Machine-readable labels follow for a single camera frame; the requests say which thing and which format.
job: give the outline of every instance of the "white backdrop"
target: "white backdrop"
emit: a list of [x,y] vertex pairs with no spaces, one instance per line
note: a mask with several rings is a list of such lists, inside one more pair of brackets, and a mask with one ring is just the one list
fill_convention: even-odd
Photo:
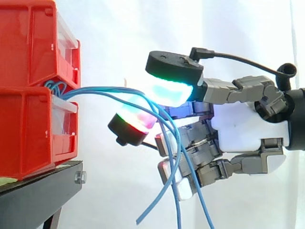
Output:
[[[152,50],[188,54],[192,47],[206,47],[273,69],[294,61],[288,0],[57,0],[57,5],[81,41],[82,86],[145,80]],[[223,80],[265,74],[229,60],[204,65],[205,77]],[[142,146],[116,144],[107,124],[121,105],[93,95],[74,100],[80,105],[78,159],[84,160],[88,181],[64,206],[59,228],[176,228],[170,191],[135,225],[162,187],[156,168],[161,158]],[[234,175],[203,189],[217,229],[295,227],[299,155],[286,154],[285,163],[270,175]],[[208,228],[197,196],[181,207],[183,228]]]

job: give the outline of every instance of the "robotic hand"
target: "robotic hand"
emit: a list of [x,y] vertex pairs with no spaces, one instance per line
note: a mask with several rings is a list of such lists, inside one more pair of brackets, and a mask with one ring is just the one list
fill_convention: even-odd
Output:
[[[265,76],[246,76],[233,82],[203,78],[203,66],[198,62],[213,57],[234,59],[273,73],[277,87]],[[146,71],[158,78],[193,86],[184,107],[166,110],[172,116],[179,114],[178,118],[200,116],[198,122],[181,126],[179,132],[201,187],[227,179],[233,173],[270,173],[284,162],[283,147],[305,149],[305,89],[291,90],[289,78],[295,76],[296,68],[290,63],[273,71],[240,57],[193,48],[189,56],[153,51]],[[181,115],[178,109],[188,112]],[[177,148],[173,135],[168,136],[171,147]],[[157,135],[155,141],[160,155],[167,157],[163,134]],[[217,159],[224,152],[239,155],[231,161]],[[169,159],[160,162],[158,169],[165,183],[171,172]],[[189,199],[196,192],[183,156],[176,184],[179,200]]]

